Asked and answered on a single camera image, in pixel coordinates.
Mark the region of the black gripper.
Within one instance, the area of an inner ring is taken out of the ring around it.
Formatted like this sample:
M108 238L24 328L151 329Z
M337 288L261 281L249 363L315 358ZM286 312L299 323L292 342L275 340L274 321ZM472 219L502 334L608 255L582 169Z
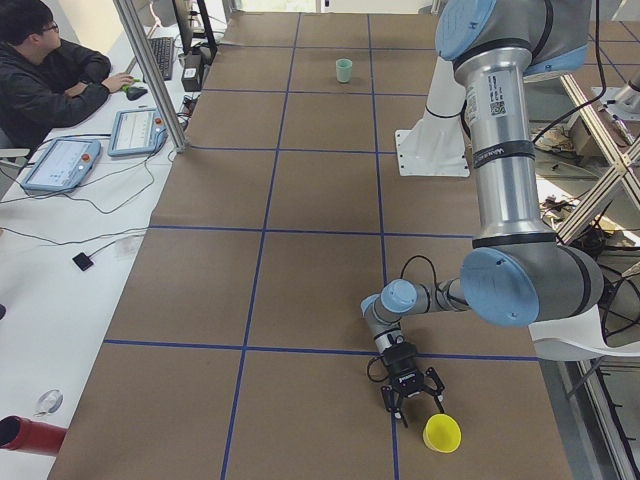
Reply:
M445 413L443 406L444 383L433 367L423 374L416 365L417 348L409 342L398 343L385 349L382 361L385 366L389 385L380 387L385 410L407 428L408 423L402 411L404 398L410 398L423 390L433 398L440 414Z

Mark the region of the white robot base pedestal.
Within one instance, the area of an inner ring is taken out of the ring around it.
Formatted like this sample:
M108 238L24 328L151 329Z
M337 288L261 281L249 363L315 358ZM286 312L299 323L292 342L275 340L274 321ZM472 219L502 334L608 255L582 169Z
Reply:
M461 177L470 170L461 115L465 88L454 78L453 64L438 57L424 114L410 130L396 130L401 176Z

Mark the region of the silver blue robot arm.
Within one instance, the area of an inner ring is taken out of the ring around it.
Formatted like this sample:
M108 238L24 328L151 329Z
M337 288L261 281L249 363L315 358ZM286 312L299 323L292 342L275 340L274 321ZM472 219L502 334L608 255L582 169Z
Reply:
M395 419L403 418L404 400L439 399L444 389L435 371L417 367L404 317L471 310L520 327L578 316L601 297L596 262L560 245L541 219L524 95L526 81L584 63L590 15L587 1L450 1L440 16L439 60L465 91L452 115L468 128L481 230L457 278L428 286L396 279L361 304L387 372L383 402Z

